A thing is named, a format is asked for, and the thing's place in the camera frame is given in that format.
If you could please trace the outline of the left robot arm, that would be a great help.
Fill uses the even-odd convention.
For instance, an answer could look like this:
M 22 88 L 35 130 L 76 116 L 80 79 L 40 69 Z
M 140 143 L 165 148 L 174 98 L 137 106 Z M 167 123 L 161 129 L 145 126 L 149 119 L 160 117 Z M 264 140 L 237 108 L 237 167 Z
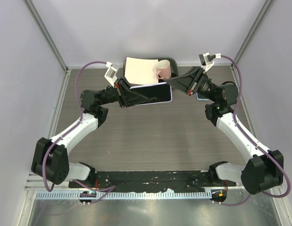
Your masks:
M 79 97 L 80 117 L 64 131 L 52 138 L 37 141 L 31 170 L 43 178 L 45 188 L 52 191 L 48 182 L 59 185 L 65 180 L 79 181 L 90 188 L 96 181 L 96 170 L 88 164 L 70 163 L 68 155 L 89 133 L 98 129 L 108 115 L 109 103 L 119 103 L 121 108 L 148 104 L 156 100 L 131 88 L 125 79 L 102 90 L 85 90 Z

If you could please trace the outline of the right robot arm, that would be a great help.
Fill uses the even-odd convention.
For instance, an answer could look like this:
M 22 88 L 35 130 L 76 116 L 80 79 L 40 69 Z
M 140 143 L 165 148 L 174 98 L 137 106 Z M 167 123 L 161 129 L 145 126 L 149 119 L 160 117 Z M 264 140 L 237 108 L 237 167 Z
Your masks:
M 205 105 L 206 118 L 222 131 L 240 151 L 245 166 L 227 161 L 209 167 L 208 181 L 219 186 L 224 180 L 244 186 L 250 194 L 264 192 L 283 183 L 284 157 L 270 151 L 238 119 L 234 118 L 232 105 L 237 103 L 238 88 L 233 82 L 214 84 L 201 67 L 192 67 L 187 73 L 167 80 L 173 88 L 191 96 L 200 94 L 211 100 Z

